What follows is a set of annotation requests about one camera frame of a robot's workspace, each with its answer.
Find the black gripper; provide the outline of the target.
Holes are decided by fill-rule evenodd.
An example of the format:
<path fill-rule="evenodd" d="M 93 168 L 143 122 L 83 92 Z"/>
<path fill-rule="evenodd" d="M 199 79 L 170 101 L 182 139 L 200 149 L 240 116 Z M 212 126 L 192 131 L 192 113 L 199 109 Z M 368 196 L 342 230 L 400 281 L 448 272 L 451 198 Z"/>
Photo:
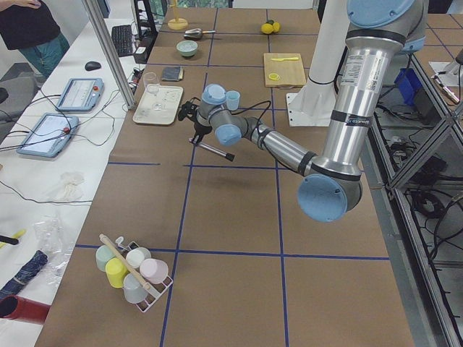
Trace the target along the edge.
<path fill-rule="evenodd" d="M 205 135 L 210 134 L 213 130 L 211 126 L 202 125 L 198 120 L 194 124 L 195 135 L 192 138 L 192 143 L 197 144 L 202 142 Z"/>

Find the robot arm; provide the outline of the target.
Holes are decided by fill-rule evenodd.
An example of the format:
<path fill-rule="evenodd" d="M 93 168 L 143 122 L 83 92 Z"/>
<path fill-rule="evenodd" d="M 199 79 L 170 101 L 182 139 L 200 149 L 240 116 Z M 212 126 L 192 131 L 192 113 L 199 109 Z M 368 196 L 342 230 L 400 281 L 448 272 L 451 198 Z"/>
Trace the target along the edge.
<path fill-rule="evenodd" d="M 362 196 L 358 160 L 384 74 L 396 54 L 422 48 L 427 16 L 427 1 L 347 2 L 347 61 L 321 155 L 254 117 L 232 114 L 217 84 L 205 87 L 193 113 L 192 143 L 199 145 L 210 132 L 225 146 L 246 138 L 303 177 L 297 199 L 306 215 L 320 222 L 342 218 Z"/>

